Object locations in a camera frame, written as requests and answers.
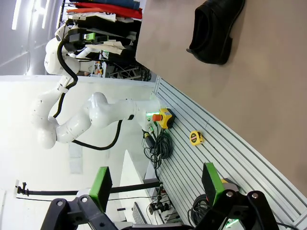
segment robotic arm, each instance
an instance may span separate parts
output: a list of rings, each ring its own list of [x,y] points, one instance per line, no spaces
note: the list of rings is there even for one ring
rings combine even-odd
[[[32,106],[32,123],[38,130],[38,142],[44,148],[52,148],[56,141],[69,143],[74,141],[91,125],[104,128],[119,120],[135,119],[143,130],[146,129],[146,113],[156,112],[160,109],[157,99],[148,101],[120,100],[109,104],[101,92],[95,92],[82,106],[80,111],[67,122],[60,125],[56,118],[49,116],[51,108],[57,103],[63,93],[67,93],[67,86],[72,79],[61,66],[57,57],[60,44],[59,30],[66,34],[65,28],[59,28],[56,38],[50,40],[46,46],[45,68],[49,74],[62,75],[55,88],[38,96]],[[63,47],[62,56],[68,67],[76,74],[81,65],[73,57],[67,56],[68,51]]]

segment beige floor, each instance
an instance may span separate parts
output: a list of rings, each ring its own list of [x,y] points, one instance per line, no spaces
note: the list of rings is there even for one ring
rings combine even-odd
[[[186,52],[204,0],[147,0],[137,60],[249,142],[307,195],[307,1],[247,0],[224,66]]]

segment tape measure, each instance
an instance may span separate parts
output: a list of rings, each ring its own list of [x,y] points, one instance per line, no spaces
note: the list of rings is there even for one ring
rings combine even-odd
[[[197,130],[192,131],[190,133],[190,142],[194,146],[195,145],[200,145],[201,143],[203,143],[204,139],[203,139],[203,136],[202,136],[201,132],[197,131]]]

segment green bracket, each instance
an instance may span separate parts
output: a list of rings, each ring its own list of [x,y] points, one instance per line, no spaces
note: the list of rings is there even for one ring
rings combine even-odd
[[[109,167],[100,167],[89,196],[102,212],[106,212],[106,204],[109,199],[111,188],[112,179]]]
[[[213,206],[225,190],[223,183],[213,163],[204,163],[201,177],[202,185],[210,206]]]
[[[96,37],[96,33],[90,33],[90,34],[87,34],[87,35],[85,36],[85,39],[86,39],[87,41],[90,41],[90,40],[94,40],[95,37]]]

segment red button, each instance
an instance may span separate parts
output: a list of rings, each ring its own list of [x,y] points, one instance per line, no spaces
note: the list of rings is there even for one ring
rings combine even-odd
[[[153,115],[153,121],[162,121],[162,115],[161,114],[154,114]]]

